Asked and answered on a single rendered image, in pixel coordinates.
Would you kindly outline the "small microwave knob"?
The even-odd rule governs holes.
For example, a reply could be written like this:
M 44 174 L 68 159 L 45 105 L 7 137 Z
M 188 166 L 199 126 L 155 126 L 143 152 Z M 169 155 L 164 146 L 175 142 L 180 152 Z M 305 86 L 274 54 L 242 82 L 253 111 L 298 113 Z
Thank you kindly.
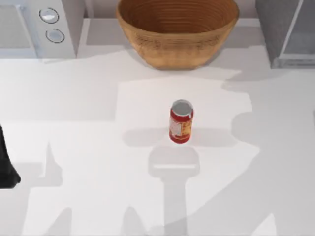
M 65 40 L 64 33 L 60 31 L 59 29 L 47 30 L 45 33 L 45 36 L 47 40 L 55 44 L 60 44 Z

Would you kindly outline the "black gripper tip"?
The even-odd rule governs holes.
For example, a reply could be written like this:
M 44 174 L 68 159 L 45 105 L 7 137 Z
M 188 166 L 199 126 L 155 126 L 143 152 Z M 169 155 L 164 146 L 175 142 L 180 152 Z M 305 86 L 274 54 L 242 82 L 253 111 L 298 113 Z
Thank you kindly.
M 0 126 L 0 189 L 13 189 L 20 182 L 21 177 L 9 159 L 3 129 Z

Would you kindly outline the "red and white can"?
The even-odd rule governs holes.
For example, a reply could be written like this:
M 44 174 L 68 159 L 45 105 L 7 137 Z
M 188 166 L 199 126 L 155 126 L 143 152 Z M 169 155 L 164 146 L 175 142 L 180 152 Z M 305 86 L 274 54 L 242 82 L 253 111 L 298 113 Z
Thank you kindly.
M 194 110 L 184 99 L 175 101 L 170 108 L 169 137 L 178 144 L 186 143 L 191 137 Z

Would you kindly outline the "brown woven basket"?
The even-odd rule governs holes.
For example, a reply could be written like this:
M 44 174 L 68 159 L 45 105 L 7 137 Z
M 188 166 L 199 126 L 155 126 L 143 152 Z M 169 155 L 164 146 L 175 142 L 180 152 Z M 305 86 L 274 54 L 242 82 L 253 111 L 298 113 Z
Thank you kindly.
M 235 0 L 120 0 L 117 18 L 136 53 L 158 69 L 207 63 L 235 27 Z

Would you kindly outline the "pale microwave oven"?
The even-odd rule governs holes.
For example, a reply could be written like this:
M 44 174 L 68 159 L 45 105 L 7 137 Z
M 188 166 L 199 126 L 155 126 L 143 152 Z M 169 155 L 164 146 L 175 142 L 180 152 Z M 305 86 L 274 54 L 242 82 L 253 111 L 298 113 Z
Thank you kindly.
M 43 22 L 39 10 L 55 9 L 55 24 Z M 72 59 L 77 56 L 86 4 L 84 0 L 0 0 L 0 59 Z M 47 40 L 47 30 L 58 29 L 65 40 Z

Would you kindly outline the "large microwave knob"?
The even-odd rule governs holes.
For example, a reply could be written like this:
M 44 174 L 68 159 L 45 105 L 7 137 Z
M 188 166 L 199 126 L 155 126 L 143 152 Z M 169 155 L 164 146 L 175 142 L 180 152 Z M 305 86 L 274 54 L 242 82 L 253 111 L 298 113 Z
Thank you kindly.
M 55 24 L 60 18 L 58 12 L 49 7 L 39 10 L 39 17 L 43 22 L 48 24 Z

